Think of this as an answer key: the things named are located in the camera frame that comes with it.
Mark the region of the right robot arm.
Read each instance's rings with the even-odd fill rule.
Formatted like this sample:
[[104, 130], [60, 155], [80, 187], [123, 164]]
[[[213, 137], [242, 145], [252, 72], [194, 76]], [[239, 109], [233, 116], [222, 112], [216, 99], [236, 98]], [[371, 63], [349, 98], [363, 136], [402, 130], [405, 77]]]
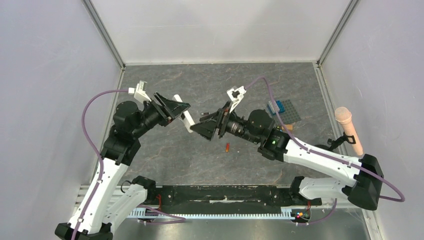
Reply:
[[190, 129], [207, 140], [215, 135], [232, 134], [258, 144], [257, 151], [266, 159], [304, 166], [326, 175], [325, 178], [296, 177], [289, 189], [295, 204], [317, 198], [346, 199], [370, 211], [378, 208], [384, 177], [376, 157], [346, 156], [291, 138], [275, 126], [263, 109], [253, 110], [247, 119], [230, 111], [227, 102], [216, 112], [201, 117]]

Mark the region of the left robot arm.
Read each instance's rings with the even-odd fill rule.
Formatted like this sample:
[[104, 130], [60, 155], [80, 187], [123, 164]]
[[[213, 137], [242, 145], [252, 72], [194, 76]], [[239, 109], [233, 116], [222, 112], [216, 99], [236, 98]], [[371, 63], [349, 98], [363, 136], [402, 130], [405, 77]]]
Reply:
[[141, 147], [139, 139], [157, 125], [166, 127], [189, 108], [189, 103], [157, 92], [153, 100], [143, 102], [143, 109], [131, 100], [119, 103], [108, 137], [95, 151], [99, 163], [88, 192], [70, 220], [57, 225], [55, 235], [61, 240], [111, 240], [138, 205], [152, 204], [157, 198], [156, 183], [142, 176], [115, 203], [109, 202]]

